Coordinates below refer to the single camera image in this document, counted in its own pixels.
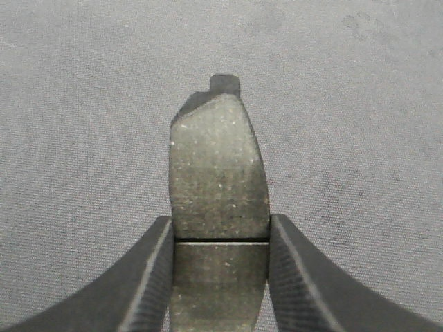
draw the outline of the metal tab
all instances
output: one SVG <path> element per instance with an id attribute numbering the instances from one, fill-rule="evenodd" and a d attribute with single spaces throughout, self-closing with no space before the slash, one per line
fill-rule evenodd
<path id="1" fill-rule="evenodd" d="M 170 198 L 177 238 L 269 236 L 262 157 L 246 110 L 235 94 L 239 94 L 238 79 L 232 80 L 213 77 L 211 90 L 191 97 L 172 122 Z M 196 108 L 189 109 L 189 104 Z"/>
<path id="2" fill-rule="evenodd" d="M 239 80 L 211 78 L 171 125 L 174 332 L 252 332 L 269 260 L 266 176 Z"/>

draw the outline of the metal part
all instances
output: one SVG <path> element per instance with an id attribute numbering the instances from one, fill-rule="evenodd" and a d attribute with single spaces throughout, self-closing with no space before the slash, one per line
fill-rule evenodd
<path id="1" fill-rule="evenodd" d="M 237 77 L 213 76 L 173 120 L 170 198 L 172 330 L 251 332 L 267 278 L 269 203 Z"/>
<path id="2" fill-rule="evenodd" d="M 170 300 L 173 248 L 170 217 L 159 217 L 95 281 L 4 332 L 158 332 Z"/>
<path id="3" fill-rule="evenodd" d="M 172 330 L 253 331 L 268 257 L 268 243 L 178 242 L 170 305 Z"/>
<path id="4" fill-rule="evenodd" d="M 269 289 L 279 332 L 442 332 L 364 286 L 284 215 L 271 218 Z"/>
<path id="5" fill-rule="evenodd" d="M 207 93 L 192 96 L 171 125 L 175 237 L 267 238 L 266 176 L 251 122 L 239 99 L 239 80 L 216 75 L 210 87 Z"/>

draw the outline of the horizontal groove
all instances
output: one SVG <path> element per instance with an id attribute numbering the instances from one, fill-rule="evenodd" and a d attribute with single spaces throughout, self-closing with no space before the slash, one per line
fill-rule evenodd
<path id="1" fill-rule="evenodd" d="M 216 238 L 216 239 L 200 239 L 200 238 L 186 238 L 186 239 L 179 239 L 175 238 L 175 243 L 268 243 L 269 238 L 268 237 L 247 237 L 247 238 L 241 238 L 241 239 L 223 239 L 223 238 Z"/>
<path id="2" fill-rule="evenodd" d="M 178 246 L 268 246 L 269 242 L 176 242 Z"/>

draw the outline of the metal surface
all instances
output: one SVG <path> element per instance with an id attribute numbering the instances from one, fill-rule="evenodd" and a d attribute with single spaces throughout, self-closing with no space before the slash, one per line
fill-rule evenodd
<path id="1" fill-rule="evenodd" d="M 170 217 L 159 217 L 94 282 L 5 332 L 158 332 L 170 300 L 173 248 Z"/>
<path id="2" fill-rule="evenodd" d="M 268 243 L 177 243 L 175 332 L 251 332 L 267 279 Z"/>
<path id="3" fill-rule="evenodd" d="M 279 332 L 442 332 L 342 271 L 284 215 L 271 218 L 269 289 Z"/>
<path id="4" fill-rule="evenodd" d="M 237 77 L 213 76 L 173 120 L 170 198 L 177 238 L 268 237 L 266 176 Z"/>
<path id="5" fill-rule="evenodd" d="M 269 260 L 260 149 L 235 76 L 215 75 L 171 125 L 174 332 L 251 332 Z"/>

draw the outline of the gray fabric background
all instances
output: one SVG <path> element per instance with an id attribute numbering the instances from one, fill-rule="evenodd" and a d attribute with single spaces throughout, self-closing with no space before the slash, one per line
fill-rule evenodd
<path id="1" fill-rule="evenodd" d="M 272 213 L 443 323 L 441 1 L 3 0 L 0 66 L 0 326 L 170 213 L 169 124 L 211 73 L 241 77 Z"/>

